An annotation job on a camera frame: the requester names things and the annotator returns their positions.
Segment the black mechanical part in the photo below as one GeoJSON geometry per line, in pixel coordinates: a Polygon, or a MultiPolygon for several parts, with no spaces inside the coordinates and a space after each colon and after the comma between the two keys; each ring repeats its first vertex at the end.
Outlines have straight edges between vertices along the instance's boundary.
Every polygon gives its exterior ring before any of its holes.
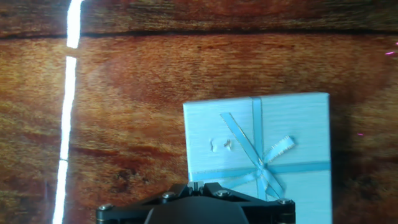
{"type": "Polygon", "coordinates": [[[97,224],[294,224],[295,203],[265,202],[219,183],[174,184],[125,207],[96,211],[97,224]]]}

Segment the satin ribbon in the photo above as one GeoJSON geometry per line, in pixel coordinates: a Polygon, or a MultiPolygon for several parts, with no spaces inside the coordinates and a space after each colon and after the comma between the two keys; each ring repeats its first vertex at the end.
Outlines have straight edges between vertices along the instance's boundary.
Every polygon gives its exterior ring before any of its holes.
{"type": "Polygon", "coordinates": [[[252,98],[254,145],[247,138],[243,130],[232,117],[231,113],[222,113],[221,117],[227,124],[236,140],[242,145],[251,162],[256,166],[253,169],[236,170],[209,170],[207,172],[190,173],[190,179],[204,180],[226,177],[235,177],[232,180],[220,182],[223,187],[233,188],[253,180],[257,180],[257,193],[259,199],[268,200],[267,195],[274,198],[283,198],[284,190],[273,174],[286,172],[308,172],[330,169],[330,162],[314,162],[306,164],[289,164],[269,166],[272,160],[283,154],[286,150],[294,147],[290,137],[286,137],[278,144],[272,146],[267,154],[263,154],[262,141],[262,108],[259,97],[252,98]]]}

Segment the gift box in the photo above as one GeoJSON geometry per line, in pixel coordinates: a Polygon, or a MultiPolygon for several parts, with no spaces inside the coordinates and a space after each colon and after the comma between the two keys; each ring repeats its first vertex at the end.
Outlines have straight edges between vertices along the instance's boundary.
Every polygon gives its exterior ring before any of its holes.
{"type": "Polygon", "coordinates": [[[327,93],[187,102],[190,181],[289,198],[298,224],[332,224],[327,93]]]}

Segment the wooden surface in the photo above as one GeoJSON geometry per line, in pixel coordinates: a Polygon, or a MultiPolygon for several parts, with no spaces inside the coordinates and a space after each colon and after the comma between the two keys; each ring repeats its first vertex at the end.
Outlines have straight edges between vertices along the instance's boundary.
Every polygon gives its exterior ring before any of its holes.
{"type": "MultiPolygon", "coordinates": [[[[187,181],[182,103],[331,95],[335,223],[397,223],[396,36],[170,35],[82,38],[66,223],[93,223],[187,181]]],[[[65,39],[2,40],[0,223],[52,217],[65,39]]]]}
{"type": "MultiPolygon", "coordinates": [[[[0,37],[66,34],[70,1],[0,2],[0,37]]],[[[398,32],[396,0],[85,0],[83,34],[170,30],[398,32]]]]}

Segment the ribbon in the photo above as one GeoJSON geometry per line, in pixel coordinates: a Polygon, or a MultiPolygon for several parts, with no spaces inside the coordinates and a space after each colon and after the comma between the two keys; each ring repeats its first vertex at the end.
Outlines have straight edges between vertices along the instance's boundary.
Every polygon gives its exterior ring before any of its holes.
{"type": "Polygon", "coordinates": [[[313,162],[306,164],[289,164],[269,166],[268,163],[276,157],[282,155],[286,150],[295,146],[290,137],[285,137],[279,143],[272,146],[271,149],[263,154],[262,141],[262,108],[261,99],[259,97],[252,98],[253,111],[253,127],[254,127],[254,145],[247,138],[243,130],[232,117],[231,113],[220,114],[224,122],[227,124],[236,140],[242,145],[245,153],[251,162],[256,166],[253,169],[236,169],[236,170],[210,170],[208,172],[190,173],[190,179],[216,179],[225,177],[235,177],[233,180],[222,182],[222,186],[233,188],[243,185],[247,182],[257,180],[258,197],[267,200],[267,195],[274,198],[283,198],[284,189],[278,183],[273,174],[281,174],[286,172],[306,172],[330,169],[330,162],[313,162]]]}

